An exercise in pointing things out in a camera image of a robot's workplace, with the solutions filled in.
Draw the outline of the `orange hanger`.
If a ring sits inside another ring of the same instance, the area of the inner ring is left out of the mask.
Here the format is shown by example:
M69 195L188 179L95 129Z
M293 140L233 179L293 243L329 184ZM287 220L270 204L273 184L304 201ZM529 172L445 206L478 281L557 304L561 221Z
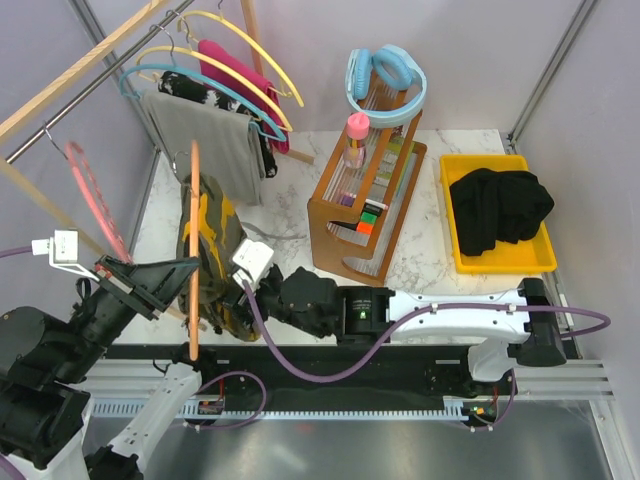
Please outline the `orange hanger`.
M190 165L189 255L199 260L200 149L196 140L191 141ZM199 266L196 266L189 290L189 358L192 362L199 357L199 321Z

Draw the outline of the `camouflage trousers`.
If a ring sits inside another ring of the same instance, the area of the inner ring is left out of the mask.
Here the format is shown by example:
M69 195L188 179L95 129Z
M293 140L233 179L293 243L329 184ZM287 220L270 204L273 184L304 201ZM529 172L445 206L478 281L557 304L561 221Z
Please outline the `camouflage trousers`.
M214 177L202 174L199 187L200 318L217 334L227 331L243 342L255 342L261 333L253 326L245 292L232 278L232 256L246 232Z

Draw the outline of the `pink hanger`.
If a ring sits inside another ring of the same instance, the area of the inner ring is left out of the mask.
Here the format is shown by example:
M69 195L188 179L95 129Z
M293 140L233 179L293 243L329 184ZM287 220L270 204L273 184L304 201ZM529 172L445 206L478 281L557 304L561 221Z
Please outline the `pink hanger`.
M105 239L117 258L122 262L132 263L133 259L124 239L111 215L107 202L91 169L84 149L74 141L69 141L61 148L53 139L46 124L43 124L45 136L50 143L67 160L76 185L85 203L99 225Z

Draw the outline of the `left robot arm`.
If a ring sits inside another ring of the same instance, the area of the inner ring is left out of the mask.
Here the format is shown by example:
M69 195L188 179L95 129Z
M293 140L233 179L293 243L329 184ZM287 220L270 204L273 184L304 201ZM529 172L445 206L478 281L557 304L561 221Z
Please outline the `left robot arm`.
M101 257L76 285L68 321L22 306L1 317L1 476L4 479L141 479L162 436L196 392L219 382L204 359L169 364L134 419L95 453L83 453L89 392L79 389L135 316L155 320L198 271L195 257L124 263Z

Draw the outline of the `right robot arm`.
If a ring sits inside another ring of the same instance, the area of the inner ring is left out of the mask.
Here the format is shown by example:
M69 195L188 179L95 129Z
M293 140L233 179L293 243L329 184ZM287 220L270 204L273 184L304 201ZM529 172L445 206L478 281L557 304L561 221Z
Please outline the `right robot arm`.
M458 368L467 392L483 392L515 366L566 363L557 319L539 278L525 277L514 289L476 296L427 296L387 287L340 286L298 268L284 277L272 266L260 279L233 269L228 298L242 322L266 330L273 318L316 338L369 347L347 371L353 375L383 344L409 338L474 337Z

